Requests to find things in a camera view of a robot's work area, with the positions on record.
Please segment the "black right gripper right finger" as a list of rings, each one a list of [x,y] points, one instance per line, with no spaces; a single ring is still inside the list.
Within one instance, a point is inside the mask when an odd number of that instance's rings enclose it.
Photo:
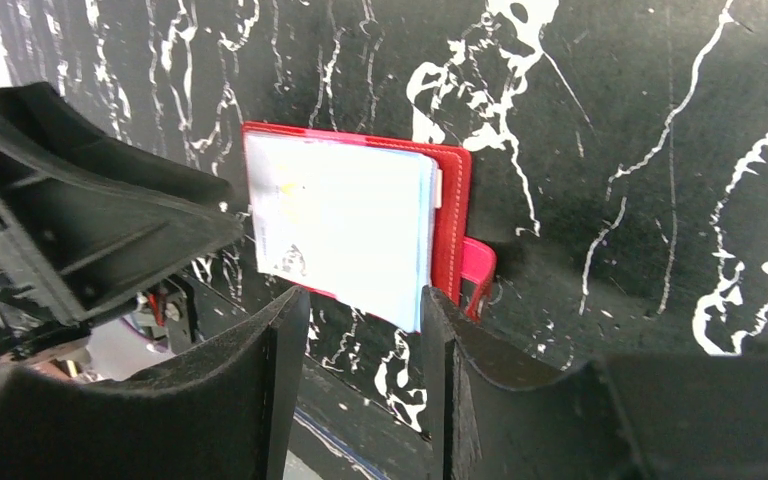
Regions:
[[[433,479],[768,479],[768,355],[557,370],[425,288]]]

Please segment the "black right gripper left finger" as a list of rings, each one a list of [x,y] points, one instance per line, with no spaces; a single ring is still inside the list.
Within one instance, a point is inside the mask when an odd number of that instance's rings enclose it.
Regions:
[[[310,297],[123,381],[79,384],[0,364],[0,479],[279,479]]]

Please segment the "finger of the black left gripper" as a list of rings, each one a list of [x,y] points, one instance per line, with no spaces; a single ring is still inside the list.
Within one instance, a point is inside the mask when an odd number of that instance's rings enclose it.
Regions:
[[[46,82],[0,88],[0,274],[70,325],[238,239],[231,184],[95,126]]]

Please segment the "red leather card holder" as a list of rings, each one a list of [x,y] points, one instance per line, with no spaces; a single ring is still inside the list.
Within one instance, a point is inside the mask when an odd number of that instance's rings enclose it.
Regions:
[[[251,121],[242,139],[259,273],[408,333],[428,286],[480,318],[496,255],[466,234],[466,149]]]

